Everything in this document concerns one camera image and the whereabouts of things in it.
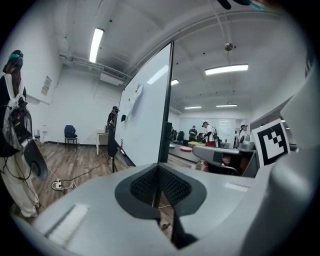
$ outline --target wooden floor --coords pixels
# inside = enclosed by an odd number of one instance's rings
[[[74,183],[77,186],[90,179],[112,174],[112,161],[108,161],[107,147],[104,146],[99,147],[99,155],[97,155],[97,149],[94,146],[82,146],[81,148],[78,148],[77,151],[75,148],[70,148],[70,151],[68,151],[68,148],[65,148],[65,146],[61,144],[45,144],[40,149],[40,151],[45,158],[47,167],[60,180],[70,180],[83,173],[89,172],[92,168],[96,167],[90,173],[84,174],[81,177],[74,179]],[[119,172],[129,168],[120,152],[118,152],[114,161]],[[170,157],[170,155],[168,158],[168,164],[172,167],[182,166],[191,168],[190,165],[177,159],[173,159]],[[57,179],[54,175],[49,171],[46,181],[41,181],[36,177],[32,178],[32,183],[35,191],[38,194],[39,201],[45,208],[64,196],[63,191],[56,191],[51,187],[52,182]],[[69,187],[71,184],[72,181],[62,182],[62,185],[65,188]],[[70,193],[74,188],[75,187],[66,189],[65,193]],[[170,223],[169,227],[164,230],[165,235],[170,238],[173,228],[174,211],[171,206],[167,205],[169,205],[169,202],[162,194],[159,204],[159,210],[161,212],[162,223]],[[23,217],[17,206],[13,206],[11,211],[19,215],[20,217]],[[40,207],[39,209],[37,209],[37,211],[39,214],[44,211],[44,208]],[[35,218],[24,219],[31,224]]]

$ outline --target wall-mounted unit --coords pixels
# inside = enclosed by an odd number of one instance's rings
[[[104,67],[100,75],[100,80],[115,86],[122,85],[125,78],[126,76],[124,74],[108,67]]]

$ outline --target round ceiling sensor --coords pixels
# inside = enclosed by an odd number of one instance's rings
[[[225,46],[224,46],[224,49],[226,50],[226,51],[231,51],[232,49],[234,48],[234,46],[233,46],[233,44],[232,43],[230,43],[230,42],[228,42]]]

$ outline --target white pants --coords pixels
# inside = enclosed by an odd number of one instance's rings
[[[9,157],[7,159],[5,168],[5,159],[3,157],[0,157],[0,170],[4,171],[4,173],[1,172],[1,175],[6,189],[9,191],[12,199],[21,209],[22,215],[25,217],[36,217],[37,211],[35,206],[39,207],[39,199],[31,182],[32,174],[24,182],[23,180],[17,179],[12,176],[14,175],[21,178],[27,178],[29,176],[31,170],[24,164],[21,157],[22,152],[18,152],[15,155]]]

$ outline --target fluorescent light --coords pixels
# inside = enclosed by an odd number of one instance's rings
[[[157,81],[160,77],[162,77],[165,73],[167,73],[168,70],[169,70],[169,66],[165,65],[157,73],[155,73],[154,76],[151,77],[147,83],[149,85],[152,85],[155,81]]]
[[[104,34],[104,30],[101,28],[96,28],[94,30],[92,43],[91,43],[91,50],[90,50],[90,58],[89,61],[95,63],[97,58],[97,53],[100,45],[100,41],[102,38],[102,35]]]
[[[228,104],[228,105],[216,105],[217,108],[224,108],[224,107],[236,107],[237,104]]]
[[[201,107],[200,106],[186,106],[184,109],[185,110],[188,110],[188,109],[201,109]]]
[[[174,79],[174,80],[171,81],[171,85],[172,85],[172,86],[174,86],[174,85],[176,85],[176,84],[179,84],[178,79]]]
[[[225,72],[247,71],[248,67],[249,67],[248,64],[220,66],[220,67],[206,69],[205,74],[208,76],[208,75],[225,73]]]

